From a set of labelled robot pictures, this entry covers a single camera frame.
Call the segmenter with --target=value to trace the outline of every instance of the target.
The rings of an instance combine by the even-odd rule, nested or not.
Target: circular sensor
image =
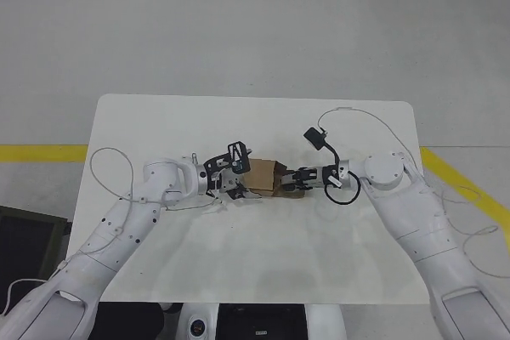
[[[193,337],[200,337],[206,330],[206,324],[202,320],[194,320],[190,324],[190,333]]]
[[[365,161],[366,177],[378,190],[392,190],[402,180],[404,163],[401,154],[387,153],[369,156]]]

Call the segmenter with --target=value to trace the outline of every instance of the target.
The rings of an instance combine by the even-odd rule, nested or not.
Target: black cable
[[[332,154],[334,155],[334,163],[336,165],[336,171],[338,173],[338,167],[339,167],[339,164],[340,164],[340,156],[338,155],[337,151],[334,150],[334,148],[332,146],[330,146],[327,142],[325,142],[325,145],[324,145],[330,152],[332,152]],[[349,201],[346,201],[346,202],[340,202],[340,201],[337,201],[335,200],[334,198],[331,197],[331,195],[329,195],[329,190],[328,190],[328,186],[330,184],[326,184],[325,185],[325,188],[324,188],[324,191],[325,191],[325,195],[326,195],[326,198],[328,198],[329,200],[331,200],[333,203],[336,203],[338,204],[339,206],[347,206],[355,201],[357,201],[357,198],[359,197],[359,194],[360,194],[360,180],[359,180],[359,177],[357,177],[356,174],[352,173],[351,171],[348,170],[348,174],[351,175],[351,177],[353,177],[355,179],[355,181],[357,182],[357,192],[355,193],[355,196],[354,198],[352,198],[351,200]]]
[[[334,150],[332,146],[330,146],[327,142],[323,145],[325,146],[332,154],[334,155],[334,163],[338,167],[338,164],[340,163],[340,156],[338,155],[337,151]]]
[[[359,197],[359,194],[360,194],[360,180],[359,180],[359,177],[357,177],[357,175],[352,173],[351,171],[348,171],[348,174],[350,174],[351,177],[353,177],[355,179],[355,181],[357,182],[357,192],[355,193],[354,198],[352,198],[351,200],[346,201],[346,202],[337,201],[334,198],[332,198],[331,195],[329,195],[329,190],[327,188],[328,188],[328,186],[330,184],[325,185],[325,188],[324,188],[326,198],[331,200],[333,203],[338,204],[339,206],[347,206],[347,205],[355,202],[357,200],[357,198]]]

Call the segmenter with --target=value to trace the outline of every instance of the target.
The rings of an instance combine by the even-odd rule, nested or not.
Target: white cable
[[[4,307],[3,312],[0,314],[0,323],[2,322],[2,319],[8,313],[9,305],[11,304],[11,290],[12,290],[12,288],[14,287],[14,285],[16,283],[25,282],[25,281],[30,281],[30,282],[47,282],[47,280],[40,280],[40,279],[18,279],[18,280],[15,280],[15,281],[11,282],[9,284],[9,287],[8,287],[8,298],[6,300],[6,307]]]
[[[408,152],[408,154],[410,155],[410,158],[411,158],[411,161],[412,163],[414,163],[414,166],[416,168],[417,167],[417,164],[416,164],[416,159],[414,158],[414,155],[411,153],[410,149],[408,149],[408,147],[402,142],[402,140],[399,138],[399,136],[397,136],[397,134],[393,131],[393,129],[386,123],[384,122],[382,119],[380,119],[378,116],[374,115],[373,113],[370,113],[369,111],[366,111],[366,110],[362,110],[362,109],[357,109],[357,108],[354,108],[354,107],[344,107],[344,106],[339,106],[339,107],[335,107],[334,109],[332,110],[329,110],[329,111],[326,111],[326,112],[323,112],[323,114],[319,117],[319,119],[317,120],[317,126],[319,129],[321,129],[321,131],[323,131],[323,133],[326,133],[326,130],[321,126],[320,122],[321,122],[321,118],[323,118],[327,113],[331,113],[331,112],[334,112],[334,111],[358,111],[358,112],[362,112],[362,113],[365,113],[367,114],[368,116],[371,116],[375,119],[377,119],[381,124],[383,124],[388,130],[389,132],[399,141],[400,145],[402,145],[403,148],[405,148],[405,150]]]
[[[400,140],[399,136],[397,136],[397,134],[393,131],[393,129],[386,123],[384,122],[382,119],[380,119],[378,116],[366,111],[366,110],[362,110],[362,109],[357,109],[357,108],[354,108],[354,107],[336,107],[332,110],[329,110],[329,111],[326,111],[326,112],[323,112],[323,114],[319,117],[319,119],[317,120],[317,126],[319,129],[321,129],[321,131],[323,131],[323,133],[326,133],[326,130],[320,125],[320,121],[321,121],[321,118],[323,118],[327,113],[330,113],[330,112],[333,112],[333,111],[358,111],[358,112],[362,112],[362,113],[365,113],[373,118],[376,118],[381,124],[383,124],[388,130],[389,132],[399,141],[399,143],[402,145],[403,148],[406,149],[406,151],[408,151],[408,154],[410,155],[410,158],[412,160],[412,162],[414,163],[414,165],[417,167],[417,164],[416,164],[416,161],[414,160],[414,156],[412,155],[411,151],[408,149],[408,147],[406,147],[406,145],[402,142],[402,140]],[[445,201],[448,201],[448,202],[451,202],[451,203],[456,203],[456,204],[470,204],[470,205],[473,205],[473,204],[476,204],[478,201],[480,201],[482,199],[482,195],[472,189],[472,188],[468,188],[466,186],[462,186],[462,185],[453,185],[454,187],[457,187],[457,188],[462,188],[462,189],[465,189],[465,190],[470,190],[472,191],[474,194],[476,194],[478,197],[476,198],[476,200],[474,201],[454,201],[454,200],[451,200],[451,199],[448,199],[448,198],[444,198],[444,191],[445,190],[442,190],[442,193],[440,195],[437,194],[437,196],[440,197],[440,201],[441,201],[441,204],[442,204],[442,207],[444,209],[444,212],[445,212]],[[475,233],[467,233],[467,232],[464,232],[464,231],[461,231],[459,230],[451,221],[450,219],[448,218],[448,222],[450,223],[450,226],[451,228],[453,228],[456,232],[458,232],[459,234],[462,234],[462,235],[465,235],[467,236],[467,239],[462,243],[462,252],[463,254],[465,255],[465,257],[468,259],[468,261],[470,262],[470,264],[480,273],[484,274],[484,275],[488,275],[488,276],[491,276],[491,277],[495,277],[497,279],[510,279],[510,275],[496,275],[496,274],[492,274],[488,271],[485,271],[483,269],[481,269],[478,265],[476,265],[476,263],[474,263],[470,257],[467,255],[467,252],[465,250],[465,247],[467,246],[467,243],[472,240],[473,237],[475,236],[482,236],[482,235],[489,235],[489,234],[493,234],[494,232],[498,231],[499,230],[499,226],[498,225],[491,225],[489,227],[485,227],[485,228],[482,228],[478,231],[476,231]]]
[[[453,187],[457,187],[457,188],[462,188],[462,189],[465,189],[465,190],[470,190],[472,191],[474,194],[476,194],[478,196],[478,198],[475,200],[475,201],[454,201],[454,200],[451,200],[451,199],[448,199],[448,198],[444,198],[444,193],[445,193],[445,190],[447,188],[443,188],[441,193],[440,194],[436,194],[439,198],[440,198],[440,203],[442,204],[442,208],[444,209],[444,213],[446,215],[446,217],[448,218],[448,223],[450,224],[451,228],[453,228],[456,232],[458,232],[459,234],[461,235],[465,235],[467,236],[467,238],[465,239],[465,241],[462,243],[461,245],[461,250],[462,250],[462,253],[465,255],[465,257],[467,258],[468,262],[470,262],[470,264],[480,273],[484,274],[484,275],[487,275],[487,276],[490,276],[490,277],[495,277],[497,279],[510,279],[510,275],[499,275],[499,274],[493,274],[493,273],[490,273],[484,269],[481,269],[476,263],[474,263],[474,261],[468,256],[467,254],[467,250],[466,250],[466,247],[467,247],[467,243],[472,240],[475,236],[482,236],[482,235],[489,235],[489,234],[493,234],[495,233],[496,231],[498,231],[500,228],[498,225],[490,225],[488,227],[484,227],[474,233],[468,233],[468,232],[465,232],[465,231],[462,231],[462,230],[459,230],[451,221],[450,221],[450,218],[447,214],[447,211],[445,209],[445,201],[448,201],[448,202],[452,202],[452,203],[456,203],[456,204],[469,204],[469,205],[473,205],[473,204],[476,204],[479,200],[482,199],[482,195],[472,189],[472,188],[468,188],[466,186],[462,186],[462,185],[451,185]]]
[[[94,172],[94,169],[93,169],[93,159],[94,159],[94,156],[97,153],[101,152],[102,150],[113,150],[115,152],[118,152],[123,158],[125,158],[127,160],[128,165],[130,166],[130,191],[129,191],[129,196],[131,198],[123,197],[122,195],[117,194],[116,192],[114,192],[113,190],[108,188],[104,183],[102,183],[102,181],[100,181],[98,176],[96,176],[96,173]],[[49,276],[48,280],[51,280],[55,275],[57,275],[76,255],[81,254],[81,253],[82,254],[92,254],[92,253],[100,252],[100,251],[106,249],[125,230],[125,224],[127,223],[128,217],[130,216],[130,213],[132,211],[133,203],[140,202],[140,200],[134,200],[133,199],[134,198],[134,193],[133,193],[134,192],[134,166],[133,166],[133,163],[130,161],[130,158],[128,158],[127,154],[125,154],[124,152],[122,152],[121,150],[119,150],[117,148],[112,148],[112,147],[100,148],[100,149],[97,149],[95,152],[93,152],[93,154],[91,155],[91,158],[89,159],[88,165],[89,165],[89,170],[91,171],[91,174],[93,175],[94,180],[96,180],[96,182],[102,188],[104,188],[106,191],[108,191],[113,196],[121,198],[121,199],[123,199],[125,201],[128,201],[127,214],[125,215],[125,219],[123,220],[123,223],[122,223],[122,226],[121,226],[121,231],[117,235],[115,235],[108,243],[106,243],[104,246],[102,246],[102,247],[100,247],[98,249],[92,250],[90,252],[75,252],[74,254],[70,255],[67,259],[65,259],[64,261],[61,261],[59,263],[59,265],[57,266],[57,269],[51,274],[51,276]],[[222,169],[218,173],[217,177],[214,179],[214,181],[216,183],[217,183],[219,175],[221,175],[221,172],[223,170],[224,169]],[[209,207],[212,204],[214,204],[216,201],[220,201],[219,198],[218,198],[218,195],[215,196],[215,198],[212,200],[212,202],[210,202],[208,204],[205,204],[205,205],[202,205],[202,206],[198,206],[198,207],[185,207],[185,208],[180,208],[180,209],[169,209],[166,206],[164,206],[164,207],[168,211],[181,211],[181,210],[197,209],[197,208],[200,208],[200,207]],[[160,202],[160,201],[145,201],[145,203],[157,203],[157,204],[160,204],[161,206],[163,206],[162,202]],[[13,286],[16,283],[23,282],[23,281],[47,282],[48,280],[41,280],[41,279],[19,279],[19,280],[13,281],[9,285],[9,287],[8,287],[8,299],[6,301],[6,307],[4,308],[3,312],[0,314],[0,321],[6,316],[6,312],[8,311],[9,305],[11,303],[11,289],[13,288]]]

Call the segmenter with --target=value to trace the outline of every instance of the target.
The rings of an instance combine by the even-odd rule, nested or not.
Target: white table
[[[88,158],[113,146],[131,158],[136,180],[145,161],[198,154],[200,162],[241,140],[252,156],[288,167],[332,163],[303,138],[323,111],[353,106],[391,126],[421,164],[416,124],[405,102],[107,94],[99,100]],[[322,120],[328,141],[345,158],[401,150],[378,121],[339,111]],[[102,152],[95,171],[118,192],[128,189],[126,162]],[[338,199],[352,193],[333,192]],[[185,205],[206,202],[189,201]],[[91,234],[115,198],[83,171],[68,253]],[[226,208],[164,212],[148,239],[105,291],[103,301],[233,303],[427,303],[410,259],[388,235],[364,195],[352,206],[321,190]]]

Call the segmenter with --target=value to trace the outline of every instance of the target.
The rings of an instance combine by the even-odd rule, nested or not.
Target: power cord
[[[8,313],[9,305],[11,304],[11,290],[13,289],[14,285],[19,282],[47,282],[47,280],[40,280],[40,279],[19,279],[11,282],[8,287],[8,299],[6,300],[6,307],[3,309],[3,312],[0,314],[0,324],[3,321],[3,318],[6,317],[6,313]]]
[[[321,131],[323,131],[323,133],[325,135],[327,134],[327,132],[321,126],[321,118],[326,116],[328,113],[331,113],[331,112],[334,112],[334,111],[357,111],[357,112],[364,113],[364,114],[366,114],[368,116],[371,116],[372,118],[378,120],[381,124],[383,124],[389,130],[389,132],[393,135],[393,137],[395,137],[395,139],[397,139],[397,141],[400,143],[400,145],[402,145],[402,147],[405,148],[405,150],[408,152],[408,155],[410,155],[411,161],[414,163],[414,166],[416,166],[416,168],[418,169],[416,161],[415,161],[415,158],[414,158],[414,155],[411,153],[410,149],[408,149],[408,147],[402,142],[402,140],[399,138],[399,136],[397,136],[397,134],[393,131],[393,129],[386,122],[384,122],[382,119],[380,119],[380,117],[374,115],[373,113],[370,113],[367,110],[357,109],[355,107],[350,107],[350,106],[339,106],[339,107],[335,107],[332,110],[323,112],[321,114],[321,116],[319,117],[319,119],[317,120],[317,127],[319,129],[321,129]]]
[[[94,167],[93,167],[93,159],[94,157],[96,156],[96,154],[98,154],[99,152],[103,151],[103,150],[113,150],[117,153],[119,153],[123,158],[125,158],[128,162],[128,165],[130,166],[130,190],[129,190],[129,194],[128,194],[128,197],[131,197],[131,198],[128,198],[128,197],[124,197],[122,195],[119,195],[117,194],[116,192],[114,192],[113,190],[111,190],[110,188],[108,188],[104,183],[102,183],[102,181],[100,181],[100,179],[98,178],[98,176],[96,175],[96,173],[94,172]],[[122,232],[124,231],[124,226],[125,224],[127,223],[128,221],[128,217],[130,216],[130,213],[132,211],[132,207],[133,207],[133,203],[139,203],[141,202],[140,200],[134,200],[132,197],[133,197],[133,191],[134,191],[134,167],[133,167],[133,163],[130,161],[130,158],[128,158],[128,155],[125,154],[124,152],[122,152],[121,150],[117,149],[117,148],[112,148],[112,147],[104,147],[104,148],[99,148],[97,149],[95,152],[93,152],[93,154],[91,155],[91,157],[89,158],[89,170],[91,171],[91,175],[93,175],[93,178],[94,180],[96,180],[96,182],[102,187],[104,188],[106,191],[108,191],[110,194],[112,194],[113,196],[115,197],[118,197],[124,201],[127,201],[129,204],[128,204],[128,210],[127,210],[127,214],[125,215],[125,219],[123,220],[122,222],[122,225],[121,227],[118,227],[118,232],[117,234],[108,242],[106,243],[104,246],[98,248],[98,249],[94,249],[90,252],[75,252],[73,253],[72,255],[70,255],[67,259],[61,261],[59,263],[59,265],[57,266],[57,269],[51,274],[51,276],[49,276],[49,279],[48,280],[41,280],[41,279],[19,279],[19,280],[15,280],[13,281],[9,287],[8,287],[8,298],[7,298],[7,301],[6,301],[6,307],[4,308],[3,312],[0,314],[0,323],[2,322],[3,318],[6,317],[6,314],[8,312],[8,309],[9,309],[9,305],[11,304],[11,290],[13,288],[13,286],[19,282],[23,282],[23,281],[33,281],[33,282],[42,282],[42,283],[45,283],[49,280],[51,280],[53,277],[55,277],[64,267],[66,267],[66,265],[77,255],[80,255],[80,254],[92,254],[92,253],[95,253],[95,252],[100,252],[104,249],[106,249],[114,240],[116,240],[116,238],[122,234]],[[182,211],[182,210],[190,210],[190,209],[197,209],[197,208],[202,208],[202,207],[209,207],[211,205],[213,205],[216,201],[220,201],[221,200],[218,198],[218,194],[215,195],[215,198],[208,204],[205,204],[205,205],[202,205],[202,206],[197,206],[197,207],[184,207],[184,208],[179,208],[179,209],[170,209],[166,206],[164,206],[166,208],[166,210],[168,211],[173,211],[173,212],[177,212],[177,211]],[[161,201],[145,201],[146,203],[157,203],[157,204],[160,204],[161,206],[162,205],[162,202]]]
[[[451,200],[449,198],[445,198],[445,191],[447,188],[443,188],[440,192],[440,194],[436,194],[436,196],[438,196],[440,198],[440,203],[442,204],[442,208],[444,209],[444,213],[448,219],[448,222],[450,223],[450,226],[453,230],[455,230],[457,233],[461,234],[461,235],[465,235],[467,236],[467,238],[465,239],[465,241],[462,243],[461,245],[461,250],[462,250],[462,253],[465,255],[465,257],[467,258],[468,262],[480,273],[484,274],[484,275],[487,275],[487,276],[490,276],[490,277],[495,277],[497,279],[505,279],[505,280],[510,280],[510,275],[498,275],[498,274],[493,274],[493,273],[490,273],[488,272],[487,270],[484,270],[484,269],[481,269],[476,263],[474,263],[474,261],[468,256],[467,254],[467,250],[466,250],[466,247],[467,247],[467,244],[475,237],[475,236],[482,236],[482,235],[489,235],[489,234],[493,234],[495,233],[496,231],[498,231],[500,228],[498,225],[490,225],[488,227],[484,227],[476,232],[473,232],[473,233],[468,233],[468,232],[465,232],[465,231],[462,231],[460,229],[458,229],[451,221],[450,221],[450,218],[448,217],[448,214],[447,214],[447,211],[445,209],[445,202],[448,201],[448,202],[451,202],[451,203],[456,203],[456,204],[467,204],[467,205],[474,205],[476,204],[478,201],[480,201],[482,199],[482,195],[472,189],[472,188],[468,188],[466,186],[463,186],[463,185],[452,185],[452,187],[455,187],[455,188],[461,188],[461,189],[464,189],[464,190],[469,190],[471,192],[473,192],[474,194],[476,194],[478,197],[476,198],[476,200],[474,201],[454,201],[454,200]]]
[[[326,116],[328,113],[331,113],[331,112],[334,112],[334,111],[358,111],[358,112],[361,112],[361,113],[365,113],[367,114],[368,116],[371,116],[375,119],[377,119],[381,124],[383,124],[388,130],[389,132],[395,137],[395,139],[397,139],[397,141],[399,141],[400,145],[402,145],[403,148],[405,148],[405,150],[408,152],[408,155],[410,156],[411,158],[411,161],[414,163],[414,166],[416,166],[417,169],[419,169],[417,167],[417,164],[416,164],[416,161],[414,159],[414,156],[413,154],[411,153],[410,149],[408,149],[408,147],[403,143],[403,141],[399,138],[399,136],[397,136],[397,134],[393,131],[393,129],[386,123],[384,122],[382,119],[380,119],[378,116],[374,115],[373,113],[370,113],[369,111],[366,111],[366,110],[362,110],[362,109],[357,109],[357,108],[354,108],[354,107],[336,107],[332,110],[328,110],[328,111],[325,111],[323,112],[323,114],[321,114],[321,116],[319,117],[319,119],[317,120],[317,126],[318,128],[323,132],[324,135],[327,135],[327,131],[321,126],[320,122],[321,122],[321,119]],[[326,144],[326,147],[327,149],[329,149],[335,156],[335,161],[336,159],[339,159],[338,156],[337,156],[337,152],[332,148],[330,147],[330,145]],[[327,192],[327,185],[325,186],[325,194],[327,196],[327,198],[329,198],[331,201],[333,201],[334,203],[337,203],[337,204],[342,204],[342,205],[347,205],[347,204],[351,204],[353,201],[355,201],[357,199],[357,196],[359,195],[359,188],[360,188],[360,181],[359,179],[357,178],[357,176],[355,176],[353,173],[351,172],[348,172],[350,175],[352,175],[352,177],[354,177],[357,182],[358,182],[358,190],[357,190],[357,193],[355,194],[355,197],[354,199],[352,199],[350,202],[338,202],[338,201],[335,201],[332,199],[332,197],[330,197],[328,195],[328,192]],[[462,189],[465,189],[465,190],[470,190],[472,191],[474,194],[476,194],[478,197],[476,198],[476,200],[474,201],[455,201],[455,200],[451,200],[451,199],[448,199],[448,198],[445,198],[444,197],[444,193],[445,193],[445,188],[442,189],[441,193],[440,194],[437,194],[437,196],[440,198],[440,202],[442,204],[442,208],[444,209],[444,212],[446,213],[446,216],[447,216],[447,212],[445,210],[445,201],[448,201],[450,203],[456,203],[456,204],[468,204],[468,205],[473,205],[473,204],[476,204],[476,202],[480,201],[482,199],[482,195],[472,189],[472,188],[468,188],[466,186],[462,186],[462,185],[452,185],[453,187],[456,187],[456,188],[462,188]],[[461,235],[465,235],[467,236],[467,238],[465,239],[465,241],[462,243],[462,252],[463,254],[465,255],[465,257],[468,259],[468,262],[470,262],[470,264],[478,271],[480,272],[481,274],[484,274],[484,275],[487,275],[487,276],[490,276],[490,277],[495,277],[497,279],[509,279],[510,280],[510,275],[496,275],[496,274],[492,274],[484,269],[481,269],[476,263],[473,262],[472,259],[470,259],[470,257],[468,256],[467,254],[467,251],[466,251],[466,246],[467,244],[475,237],[475,236],[482,236],[482,235],[489,235],[489,234],[493,234],[495,233],[496,231],[498,231],[500,228],[498,225],[490,225],[488,227],[485,227],[485,228],[482,228],[474,233],[467,233],[467,232],[464,232],[462,230],[459,230],[451,221],[450,219],[448,218],[448,222],[450,223],[450,226],[451,228],[453,228],[456,232],[458,232],[459,234]]]
[[[338,155],[337,151],[332,146],[330,146],[327,142],[325,142],[324,146],[334,155],[334,163],[335,163],[336,169],[338,170],[338,165],[340,164],[340,156]],[[359,177],[356,174],[354,174],[351,171],[349,171],[349,170],[348,170],[348,174],[351,175],[351,177],[353,177],[355,179],[355,181],[357,182],[357,192],[355,192],[355,195],[354,195],[354,197],[351,200],[349,200],[349,201],[337,201],[334,198],[332,198],[331,195],[329,194],[329,189],[328,188],[329,188],[329,186],[331,186],[330,184],[326,184],[325,187],[323,188],[323,191],[325,191],[326,198],[331,200],[331,202],[333,202],[335,204],[338,204],[339,206],[348,206],[351,203],[357,201],[357,198],[359,198],[359,194],[360,194],[360,180],[359,180]]]

